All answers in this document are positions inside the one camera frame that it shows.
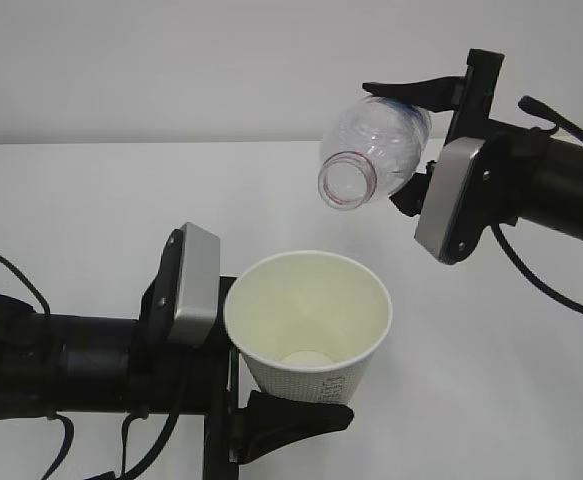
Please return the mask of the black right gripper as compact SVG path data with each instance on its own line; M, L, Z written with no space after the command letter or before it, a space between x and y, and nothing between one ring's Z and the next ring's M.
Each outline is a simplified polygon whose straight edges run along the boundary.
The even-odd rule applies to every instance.
M365 82L362 89L372 96L433 113L451 111L444 146L460 138L487 140L495 131L490 111L503 61L502 53L470 49L462 77L446 76L405 84ZM429 175L415 173L390 196L390 201L407 217L420 215L428 187Z

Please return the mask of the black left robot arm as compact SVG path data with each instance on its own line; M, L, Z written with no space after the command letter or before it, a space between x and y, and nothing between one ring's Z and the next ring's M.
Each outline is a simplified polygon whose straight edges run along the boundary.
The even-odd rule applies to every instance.
M343 431L344 405L252 392L238 404L238 352L222 318L199 347L139 346L135 319L47 316L0 294L0 420L69 412L204 419L202 475L235 479L242 465L286 445Z

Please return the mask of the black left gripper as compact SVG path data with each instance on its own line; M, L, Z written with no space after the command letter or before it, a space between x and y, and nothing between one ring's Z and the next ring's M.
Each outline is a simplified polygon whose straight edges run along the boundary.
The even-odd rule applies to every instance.
M293 443L345 431L354 419L346 405L311 403L252 391L239 403L239 353L229 339L223 308L235 277L221 276L217 317L204 344L212 358L210 407L204 419L202 478L238 479L240 465Z

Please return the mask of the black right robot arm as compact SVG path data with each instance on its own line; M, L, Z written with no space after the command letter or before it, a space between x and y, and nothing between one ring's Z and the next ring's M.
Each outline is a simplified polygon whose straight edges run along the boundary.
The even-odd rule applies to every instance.
M453 114L437 160L391 198L401 212L418 216L416 241L442 263L465 260L486 228L520 218L583 241L583 131L528 96L518 103L525 113L578 141L492 119L503 61L501 53L472 49L462 76L362 85L376 97Z

